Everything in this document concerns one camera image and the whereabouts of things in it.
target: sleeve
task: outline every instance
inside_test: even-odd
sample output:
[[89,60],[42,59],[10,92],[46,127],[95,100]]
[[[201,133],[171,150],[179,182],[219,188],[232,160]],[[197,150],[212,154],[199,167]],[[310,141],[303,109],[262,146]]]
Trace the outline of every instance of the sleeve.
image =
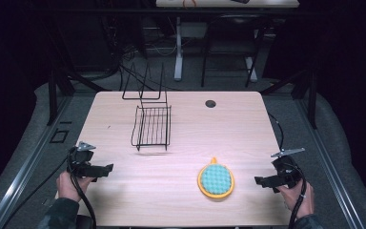
[[38,229],[76,228],[79,203],[68,198],[58,198],[38,224]]
[[294,229],[323,229],[319,218],[315,214],[298,219],[294,224]]

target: metal wire rack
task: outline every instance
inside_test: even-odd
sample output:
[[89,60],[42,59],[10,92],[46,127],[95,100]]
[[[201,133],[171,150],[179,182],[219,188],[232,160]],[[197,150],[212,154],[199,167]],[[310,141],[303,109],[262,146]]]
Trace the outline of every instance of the metal wire rack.
[[[158,94],[156,96],[144,96],[145,88],[148,87],[147,76],[151,77],[149,65],[147,65],[145,74],[140,76],[136,73],[135,66],[132,64],[123,92],[123,99],[136,99],[140,101],[140,104],[135,110],[135,122],[132,129],[131,143],[138,151],[141,147],[148,146],[165,146],[167,150],[171,142],[172,106],[168,105],[167,91],[162,86],[164,77],[163,64],[158,83]],[[130,84],[131,77],[135,78],[138,97],[126,96],[126,90]]]

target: hand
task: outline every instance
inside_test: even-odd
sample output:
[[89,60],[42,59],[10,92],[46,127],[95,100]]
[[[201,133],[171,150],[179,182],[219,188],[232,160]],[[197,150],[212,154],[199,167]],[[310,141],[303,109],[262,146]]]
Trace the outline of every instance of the hand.
[[[94,177],[78,178],[77,180],[82,191],[86,193],[88,185],[92,182],[92,180],[94,180]],[[79,200],[81,200],[81,197],[78,195],[76,188],[73,186],[70,173],[68,173],[67,171],[62,172],[56,180],[56,183],[58,196],[60,198],[69,198],[76,202],[79,202]]]
[[[297,183],[295,187],[292,189],[287,188],[286,186],[276,187],[281,195],[284,197],[284,201],[287,204],[288,208],[293,211],[296,201],[301,194],[302,188],[302,180]],[[298,209],[298,213],[296,214],[296,218],[300,219],[302,217],[308,216],[314,213],[315,203],[314,203],[314,188],[310,183],[307,182],[307,189],[305,192],[305,198],[301,203],[301,206]]]

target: black hole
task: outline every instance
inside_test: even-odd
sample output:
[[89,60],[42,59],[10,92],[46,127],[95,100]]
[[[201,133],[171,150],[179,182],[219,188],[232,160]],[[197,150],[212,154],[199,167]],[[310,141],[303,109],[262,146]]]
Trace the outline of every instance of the black hole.
[[216,103],[213,100],[207,100],[206,101],[206,106],[209,108],[213,108],[216,106]]

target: round sponge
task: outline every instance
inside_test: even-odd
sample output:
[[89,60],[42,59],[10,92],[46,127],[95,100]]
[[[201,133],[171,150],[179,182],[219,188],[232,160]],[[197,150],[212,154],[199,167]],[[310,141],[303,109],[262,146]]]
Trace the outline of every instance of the round sponge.
[[234,176],[227,167],[217,164],[214,157],[212,162],[201,170],[197,183],[207,197],[224,198],[234,188]]

